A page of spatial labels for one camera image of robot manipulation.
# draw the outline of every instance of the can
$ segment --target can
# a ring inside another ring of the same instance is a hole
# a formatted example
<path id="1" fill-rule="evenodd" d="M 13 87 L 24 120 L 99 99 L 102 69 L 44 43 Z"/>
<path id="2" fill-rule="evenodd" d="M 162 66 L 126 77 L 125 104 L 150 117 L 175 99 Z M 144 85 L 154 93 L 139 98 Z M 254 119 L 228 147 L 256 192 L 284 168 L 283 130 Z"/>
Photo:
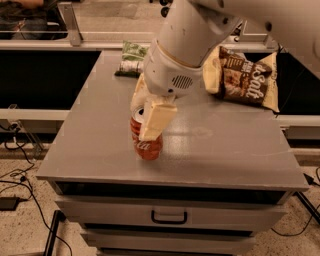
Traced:
<path id="1" fill-rule="evenodd" d="M 132 113 L 130 120 L 134 149 L 142 159 L 155 160 L 159 157 L 163 147 L 162 134 L 155 141 L 141 141 L 139 134 L 142 122 L 143 107 L 139 107 Z"/>

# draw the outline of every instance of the concrete floor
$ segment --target concrete floor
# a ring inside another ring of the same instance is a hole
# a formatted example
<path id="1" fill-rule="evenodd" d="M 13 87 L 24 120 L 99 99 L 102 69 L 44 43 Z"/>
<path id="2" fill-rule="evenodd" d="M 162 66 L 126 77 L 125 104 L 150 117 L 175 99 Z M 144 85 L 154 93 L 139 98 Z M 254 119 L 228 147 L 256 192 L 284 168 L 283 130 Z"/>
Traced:
<path id="1" fill-rule="evenodd" d="M 85 42 L 150 42 L 165 19 L 159 1 L 84 0 L 73 9 Z"/>
<path id="2" fill-rule="evenodd" d="M 301 156 L 301 152 L 297 153 L 297 158 L 302 166 L 301 170 L 316 179 L 315 170 L 319 164 L 320 150 L 304 149 L 303 152 L 307 158 Z M 48 225 L 50 225 L 54 210 L 58 208 L 54 203 L 56 194 L 50 185 L 45 181 L 39 181 L 35 178 L 41 162 L 42 160 L 36 161 L 34 168 L 28 171 L 27 177 L 33 186 L 34 194 L 42 208 L 44 218 Z M 0 177 L 14 169 L 25 169 L 29 166 L 30 165 L 24 160 L 21 152 L 7 151 L 4 149 L 3 144 L 0 145 Z M 14 181 L 14 179 L 9 176 L 1 179 Z M 7 186 L 7 184 L 0 183 L 0 191 Z M 305 192 L 305 195 L 315 206 L 320 204 L 319 190 L 320 187 L 312 186 L 310 190 Z M 6 196 L 28 198 L 29 193 L 25 188 L 19 186 L 7 189 L 1 193 L 1 197 Z M 285 215 L 273 228 L 283 234 L 299 233 L 308 221 L 310 214 L 296 197 L 289 199 L 284 207 L 287 210 L 287 215 Z M 64 223 L 60 224 L 58 235 L 68 242 L 72 248 L 73 255 L 94 256 L 96 249 L 86 245 L 79 234 L 80 231 L 81 228 L 78 224 L 70 223 L 66 220 Z M 42 222 L 34 200 L 20 203 L 14 212 L 0 212 L 1 256 L 29 255 L 28 253 L 44 251 L 47 236 L 48 230 Z M 256 236 L 256 240 L 257 242 L 253 249 L 243 256 L 320 255 L 320 225 L 314 219 L 312 219 L 308 228 L 299 236 L 282 237 L 275 234 L 272 230 L 268 230 L 259 233 Z M 70 254 L 67 247 L 60 241 L 57 241 L 53 255 L 68 256 Z"/>

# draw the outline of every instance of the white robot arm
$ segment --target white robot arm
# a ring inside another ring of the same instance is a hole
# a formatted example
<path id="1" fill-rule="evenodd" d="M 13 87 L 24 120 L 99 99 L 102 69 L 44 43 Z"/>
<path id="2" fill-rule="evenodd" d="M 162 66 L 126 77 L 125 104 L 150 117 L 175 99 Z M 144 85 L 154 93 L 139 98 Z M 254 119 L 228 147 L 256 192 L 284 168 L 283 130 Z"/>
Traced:
<path id="1" fill-rule="evenodd" d="M 174 0 L 145 58 L 143 81 L 139 81 L 145 84 L 144 90 L 136 90 L 131 103 L 133 110 L 142 98 L 148 102 L 140 139 L 155 140 L 170 123 L 176 111 L 172 99 L 191 92 L 208 55 L 241 19 L 265 28 L 320 78 L 319 10 L 320 1 L 314 0 Z M 155 99 L 166 103 L 164 111 L 151 109 Z"/>

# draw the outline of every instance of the cable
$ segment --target cable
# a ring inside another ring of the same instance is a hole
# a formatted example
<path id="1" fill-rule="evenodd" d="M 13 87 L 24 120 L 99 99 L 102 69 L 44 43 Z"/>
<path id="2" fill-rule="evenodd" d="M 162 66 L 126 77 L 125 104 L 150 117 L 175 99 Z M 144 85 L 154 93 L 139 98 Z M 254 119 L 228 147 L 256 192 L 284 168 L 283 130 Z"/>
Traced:
<path id="1" fill-rule="evenodd" d="M 320 182 L 319 169 L 320 169 L 320 167 L 318 167 L 318 168 L 316 169 L 316 175 L 317 175 L 318 181 Z"/>
<path id="2" fill-rule="evenodd" d="M 307 224 L 304 226 L 304 228 L 303 228 L 299 233 L 296 233 L 296 234 L 281 234 L 281 233 L 279 233 L 278 231 L 276 231 L 274 228 L 271 228 L 271 230 L 272 230 L 274 233 L 276 233 L 277 235 L 279 235 L 279 236 L 285 236 L 285 237 L 299 236 L 299 235 L 301 235 L 301 234 L 307 229 L 307 227 L 309 226 L 312 218 L 313 218 L 313 217 L 312 217 L 312 215 L 311 215 L 310 218 L 309 218 L 309 220 L 308 220 L 308 222 L 307 222 Z"/>
<path id="3" fill-rule="evenodd" d="M 7 181 L 7 180 L 0 180 L 0 182 L 1 182 L 1 183 L 7 183 L 7 184 L 14 184 L 14 185 L 17 185 L 17 186 L 20 185 L 20 186 L 26 187 L 26 188 L 29 190 L 30 195 L 32 196 L 33 200 L 35 201 L 35 203 L 36 203 L 36 205 L 37 205 L 37 207 L 38 207 L 38 209 L 39 209 L 39 212 L 40 212 L 40 215 L 41 215 L 41 218 L 42 218 L 42 221 L 43 221 L 44 225 L 46 226 L 46 228 L 47 228 L 51 233 L 53 233 L 53 231 L 51 230 L 51 228 L 50 228 L 50 227 L 48 226 L 48 224 L 46 223 L 46 220 L 44 219 L 44 215 L 43 215 L 42 209 L 41 209 L 41 207 L 40 207 L 40 205 L 39 205 L 39 202 L 38 202 L 37 198 L 36 198 L 35 195 L 33 194 L 33 191 L 32 191 L 27 185 L 25 185 L 25 184 L 23 184 L 23 183 L 18 183 L 18 182 L 14 182 L 14 181 Z M 55 235 L 55 237 L 56 237 L 57 239 L 59 239 L 61 242 L 63 242 L 63 243 L 69 248 L 70 255 L 72 256 L 72 249 L 71 249 L 70 245 L 69 245 L 64 239 L 62 239 L 61 237 L 59 237 L 59 236 L 57 236 L 57 235 Z"/>
<path id="4" fill-rule="evenodd" d="M 303 175 L 304 175 L 304 177 L 305 177 L 305 179 L 306 179 L 306 181 L 308 182 L 309 185 L 320 186 L 319 183 L 317 183 L 317 182 L 314 181 L 314 178 L 313 178 L 313 177 L 309 176 L 309 175 L 306 174 L 306 173 L 304 173 Z"/>
<path id="5" fill-rule="evenodd" d="M 30 166 L 29 166 L 27 169 L 24 169 L 24 170 L 23 170 L 23 169 L 20 169 L 20 168 L 14 169 L 14 170 L 12 170 L 12 171 L 10 171 L 10 172 L 8 172 L 8 173 L 5 173 L 5 174 L 3 174 L 2 176 L 0 176 L 0 179 L 3 178 L 3 177 L 5 177 L 5 176 L 7 176 L 7 175 L 9 175 L 9 174 L 10 174 L 10 177 L 12 177 L 12 178 L 15 178 L 15 177 L 18 176 L 18 175 L 22 175 L 22 173 L 24 173 L 24 175 L 26 175 L 27 172 L 34 167 L 35 164 L 32 163 L 32 162 L 28 159 L 27 154 L 26 154 L 26 152 L 24 151 L 24 149 L 23 149 L 22 147 L 19 147 L 19 149 L 23 152 L 24 157 L 25 157 L 25 159 L 27 160 L 27 162 L 30 164 Z"/>
<path id="6" fill-rule="evenodd" d="M 18 147 L 10 148 L 10 147 L 8 147 L 8 142 L 5 141 L 5 142 L 4 142 L 4 147 L 5 147 L 7 150 L 14 151 L 14 150 L 19 149 L 20 147 L 24 147 L 26 144 L 27 144 L 27 143 L 23 143 L 22 145 L 19 145 Z"/>
<path id="7" fill-rule="evenodd" d="M 18 186 L 18 184 L 12 185 L 12 186 L 9 186 L 9 187 L 6 187 L 6 188 L 0 190 L 0 194 L 1 194 L 3 191 L 5 191 L 5 190 L 7 190 L 7 189 L 9 189 L 9 188 L 14 188 L 14 187 L 16 187 L 16 186 Z"/>
<path id="8" fill-rule="evenodd" d="M 32 163 L 32 162 L 29 160 L 26 151 L 25 151 L 25 150 L 22 148 L 22 146 L 20 146 L 17 142 L 16 142 L 16 145 L 17 145 L 17 147 L 18 147 L 17 149 L 20 149 L 20 150 L 22 151 L 22 153 L 23 153 L 23 155 L 24 155 L 24 158 L 27 160 L 27 162 L 28 162 L 29 164 L 31 164 L 32 167 L 33 167 L 33 166 L 34 166 L 34 163 Z"/>
<path id="9" fill-rule="evenodd" d="M 9 127 L 8 127 L 8 128 L 5 128 L 5 127 L 3 127 L 3 126 L 0 124 L 0 128 L 1 128 L 2 130 L 4 130 L 4 131 L 7 131 L 7 132 L 11 131 Z"/>

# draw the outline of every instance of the snack bag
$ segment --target snack bag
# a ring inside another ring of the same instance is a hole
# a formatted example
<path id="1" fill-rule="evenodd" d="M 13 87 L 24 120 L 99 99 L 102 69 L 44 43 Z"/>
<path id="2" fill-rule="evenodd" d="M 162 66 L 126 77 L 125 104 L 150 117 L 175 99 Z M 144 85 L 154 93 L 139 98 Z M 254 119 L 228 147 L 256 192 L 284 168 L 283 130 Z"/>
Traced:
<path id="1" fill-rule="evenodd" d="M 224 47 L 218 48 L 220 67 L 217 66 L 217 52 L 213 52 L 211 60 L 209 57 L 205 64 L 211 65 L 211 74 L 208 74 L 208 67 L 203 72 L 207 91 L 225 100 L 279 112 L 276 53 L 253 63 Z"/>
<path id="2" fill-rule="evenodd" d="M 124 41 L 122 47 L 122 61 L 118 70 L 115 72 L 115 75 L 139 77 L 143 72 L 143 59 L 147 54 L 147 51 L 148 48 L 146 47 Z"/>

